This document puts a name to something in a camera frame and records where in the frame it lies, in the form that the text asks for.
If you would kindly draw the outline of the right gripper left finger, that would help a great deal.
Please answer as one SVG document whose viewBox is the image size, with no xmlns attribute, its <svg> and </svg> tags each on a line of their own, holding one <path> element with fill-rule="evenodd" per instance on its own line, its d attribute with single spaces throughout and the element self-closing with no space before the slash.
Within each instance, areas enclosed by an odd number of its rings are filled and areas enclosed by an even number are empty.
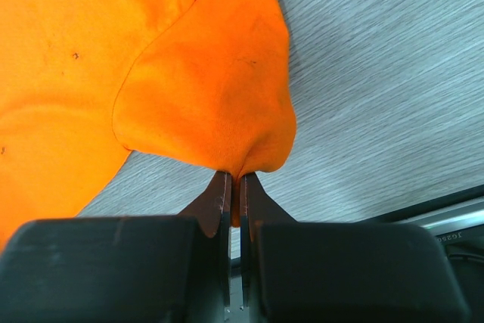
<svg viewBox="0 0 484 323">
<path fill-rule="evenodd" d="M 1 254 L 3 322 L 222 322 L 231 176 L 180 213 L 38 219 Z"/>
</svg>

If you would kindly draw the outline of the orange t-shirt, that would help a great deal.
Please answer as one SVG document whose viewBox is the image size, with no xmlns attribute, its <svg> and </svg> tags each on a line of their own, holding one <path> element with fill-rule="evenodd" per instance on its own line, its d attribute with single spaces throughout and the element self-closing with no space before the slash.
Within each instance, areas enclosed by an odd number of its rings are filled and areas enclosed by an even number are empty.
<svg viewBox="0 0 484 323">
<path fill-rule="evenodd" d="M 278 0 L 1 0 L 1 241 L 76 216 L 133 151 L 273 172 L 293 147 Z"/>
</svg>

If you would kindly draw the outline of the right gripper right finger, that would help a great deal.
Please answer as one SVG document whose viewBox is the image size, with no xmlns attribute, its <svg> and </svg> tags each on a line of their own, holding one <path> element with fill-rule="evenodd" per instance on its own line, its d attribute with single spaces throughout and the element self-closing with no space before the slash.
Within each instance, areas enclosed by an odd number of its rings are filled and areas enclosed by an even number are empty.
<svg viewBox="0 0 484 323">
<path fill-rule="evenodd" d="M 240 182 L 251 322 L 467 322 L 442 246 L 424 228 L 298 222 L 250 173 Z"/>
</svg>

